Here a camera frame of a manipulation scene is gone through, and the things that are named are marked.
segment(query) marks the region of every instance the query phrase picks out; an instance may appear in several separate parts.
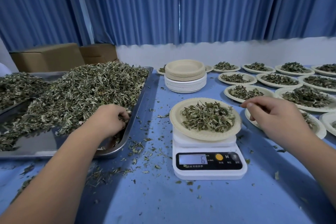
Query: stack of paper plates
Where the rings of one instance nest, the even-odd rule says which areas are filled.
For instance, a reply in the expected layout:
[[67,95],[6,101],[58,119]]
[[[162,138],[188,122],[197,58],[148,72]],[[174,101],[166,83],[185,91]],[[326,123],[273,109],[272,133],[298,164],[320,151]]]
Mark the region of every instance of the stack of paper plates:
[[192,93],[199,91],[207,83],[207,74],[197,80],[188,81],[188,82],[179,82],[167,78],[167,73],[165,74],[165,84],[168,89],[178,93]]
[[180,82],[194,81],[202,78],[205,72],[205,66],[202,62],[190,59],[175,60],[165,67],[166,77]]

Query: metal tray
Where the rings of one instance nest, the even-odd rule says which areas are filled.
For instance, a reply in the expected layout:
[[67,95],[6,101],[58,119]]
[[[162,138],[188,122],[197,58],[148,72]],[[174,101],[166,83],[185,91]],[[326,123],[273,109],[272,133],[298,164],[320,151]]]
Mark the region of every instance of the metal tray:
[[[32,76],[37,76],[42,78],[46,82],[53,82],[57,79],[61,78],[63,75],[65,75],[67,72],[49,72],[49,73],[29,73]],[[31,97],[37,97],[39,93],[36,93],[32,95]],[[6,119],[6,116],[13,115],[16,113],[16,110],[24,108],[27,103],[29,105],[31,99],[23,100],[19,103],[16,103],[15,105],[12,105],[10,107],[7,107],[6,109],[0,110],[0,123],[4,122],[4,119]]]
[[[145,85],[143,86],[143,89],[139,95],[138,101],[132,110],[132,116],[127,124],[127,127],[123,131],[120,132],[121,133],[120,135],[123,134],[120,143],[117,146],[112,147],[113,143],[111,142],[110,139],[104,140],[103,143],[100,145],[100,148],[103,150],[101,149],[97,150],[94,158],[115,158],[118,155],[118,152],[121,151],[121,149],[124,147],[124,145],[128,141],[128,135],[136,119],[137,112],[139,110],[142,99],[144,98],[145,90],[148,87],[149,80],[153,72],[152,67],[144,67],[144,68],[149,71],[149,74],[145,81]],[[15,114],[19,113],[20,111],[23,111],[24,108],[28,107],[30,101],[26,101],[26,102],[28,103],[26,104],[26,106],[15,108]],[[56,136],[55,132],[57,130],[58,130],[57,128],[53,128],[48,132],[43,132],[33,137],[19,138],[19,140],[15,144],[15,146],[19,148],[15,151],[0,151],[0,160],[51,158],[68,137],[67,135]]]

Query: scale button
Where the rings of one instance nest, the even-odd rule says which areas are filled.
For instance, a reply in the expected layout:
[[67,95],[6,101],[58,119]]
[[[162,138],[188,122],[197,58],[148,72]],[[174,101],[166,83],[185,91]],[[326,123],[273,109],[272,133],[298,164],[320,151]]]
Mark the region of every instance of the scale button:
[[216,157],[217,160],[223,160],[223,156],[222,156],[222,154],[217,153],[217,154],[215,155],[215,157]]

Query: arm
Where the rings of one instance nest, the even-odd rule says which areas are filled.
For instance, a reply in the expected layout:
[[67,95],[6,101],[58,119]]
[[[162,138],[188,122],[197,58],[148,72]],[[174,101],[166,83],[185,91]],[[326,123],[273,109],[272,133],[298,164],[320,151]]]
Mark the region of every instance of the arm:
[[123,107],[99,107],[69,135],[39,175],[6,209],[0,223],[74,223],[86,175],[99,144],[125,126],[119,115],[129,119]]
[[336,150],[311,131],[296,105],[282,99],[255,97],[241,107],[249,110],[250,119],[256,120],[269,138],[308,169],[336,209]]

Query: hand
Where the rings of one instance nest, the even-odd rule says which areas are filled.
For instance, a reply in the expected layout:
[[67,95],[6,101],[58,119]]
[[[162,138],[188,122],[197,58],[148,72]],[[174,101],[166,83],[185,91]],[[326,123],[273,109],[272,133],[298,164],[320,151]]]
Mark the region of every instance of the hand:
[[86,120],[81,128],[99,134],[101,139],[114,136],[122,130],[126,124],[119,119],[121,116],[125,121],[129,120],[128,113],[124,107],[119,105],[102,105],[95,113]]
[[250,120],[257,121],[266,135],[281,146],[286,139],[313,134],[296,105],[287,100],[254,97],[242,103],[241,107],[247,108]]

